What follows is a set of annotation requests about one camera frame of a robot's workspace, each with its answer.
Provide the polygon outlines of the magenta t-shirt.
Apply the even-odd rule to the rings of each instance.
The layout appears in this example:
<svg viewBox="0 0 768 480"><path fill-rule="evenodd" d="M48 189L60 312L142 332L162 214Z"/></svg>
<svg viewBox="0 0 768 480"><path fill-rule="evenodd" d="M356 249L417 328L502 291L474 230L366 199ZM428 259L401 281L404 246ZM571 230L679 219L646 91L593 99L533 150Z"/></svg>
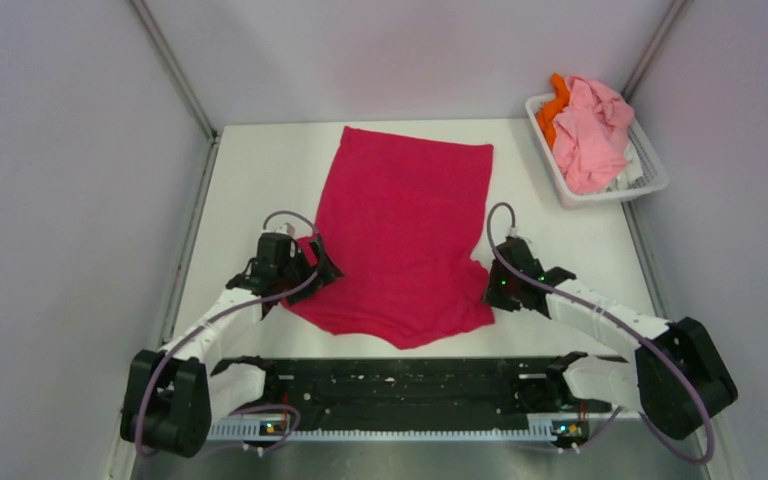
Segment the magenta t-shirt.
<svg viewBox="0 0 768 480"><path fill-rule="evenodd" d="M490 144L345 127L315 224L342 277L291 309L334 334L411 349L491 325L485 221Z"/></svg>

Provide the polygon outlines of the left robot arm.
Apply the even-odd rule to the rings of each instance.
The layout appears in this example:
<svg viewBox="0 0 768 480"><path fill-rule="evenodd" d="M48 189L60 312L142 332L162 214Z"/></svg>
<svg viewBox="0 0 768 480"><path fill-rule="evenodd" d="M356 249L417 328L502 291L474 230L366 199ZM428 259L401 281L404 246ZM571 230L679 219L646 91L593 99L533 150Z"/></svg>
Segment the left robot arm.
<svg viewBox="0 0 768 480"><path fill-rule="evenodd" d="M158 350L131 361L119 435L140 455L194 457L211 426L248 405L268 413L280 386L264 368L228 358L229 348L278 303L298 303L342 278L322 235L296 240L288 230L265 231L243 271L229 279L193 325Z"/></svg>

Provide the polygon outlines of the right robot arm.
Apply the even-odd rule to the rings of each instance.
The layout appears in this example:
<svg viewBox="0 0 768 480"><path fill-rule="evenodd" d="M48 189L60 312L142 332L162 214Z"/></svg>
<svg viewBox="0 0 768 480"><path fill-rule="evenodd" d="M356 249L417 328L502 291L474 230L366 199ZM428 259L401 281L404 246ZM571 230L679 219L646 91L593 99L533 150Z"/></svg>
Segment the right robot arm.
<svg viewBox="0 0 768 480"><path fill-rule="evenodd" d="M666 437L683 440L736 402L737 386L701 322L640 313L564 268L544 269L522 238L509 236L492 250L486 304L536 312L618 356L574 351L554 360L546 373L554 409L572 412L597 400L634 411Z"/></svg>

